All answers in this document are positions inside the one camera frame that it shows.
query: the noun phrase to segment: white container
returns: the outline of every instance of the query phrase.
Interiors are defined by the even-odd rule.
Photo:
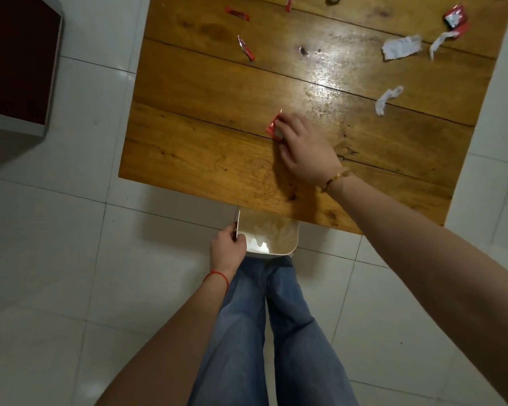
[[[271,259],[291,255],[299,242],[299,225],[294,219],[238,208],[237,234],[246,237],[246,255]]]

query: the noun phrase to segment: jeans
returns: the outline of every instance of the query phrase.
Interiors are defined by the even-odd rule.
[[[265,299],[275,336],[278,405],[358,405],[345,369],[310,314],[291,259],[247,257],[224,297],[189,406],[269,404]]]

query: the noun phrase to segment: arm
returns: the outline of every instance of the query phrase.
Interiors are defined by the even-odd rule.
[[[229,225],[211,241],[211,271],[229,281],[246,253]],[[141,348],[100,397],[105,405],[186,405],[226,293],[220,275],[209,276],[175,315]]]
[[[345,169],[301,115],[277,122],[281,155],[321,187]],[[350,175],[329,195],[356,222],[427,313],[508,402],[508,271],[454,233]]]

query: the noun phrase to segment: hand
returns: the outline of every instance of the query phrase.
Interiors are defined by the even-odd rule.
[[[324,188],[327,181],[345,169],[329,141],[304,115],[283,112],[275,126],[286,140],[279,147],[282,160],[296,177]]]
[[[211,271],[222,272],[231,282],[246,254],[246,238],[243,234],[233,240],[236,224],[230,224],[211,240]]]

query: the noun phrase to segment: table surface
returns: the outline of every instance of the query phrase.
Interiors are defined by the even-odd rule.
[[[298,110],[359,177],[443,225],[508,0],[294,0],[291,12],[286,1],[150,1],[119,176],[360,233],[286,170],[265,134],[281,108]],[[430,61],[441,16],[458,3],[470,30]],[[414,34],[422,51],[384,62],[385,40]],[[404,92],[377,116],[374,102],[398,85]]]

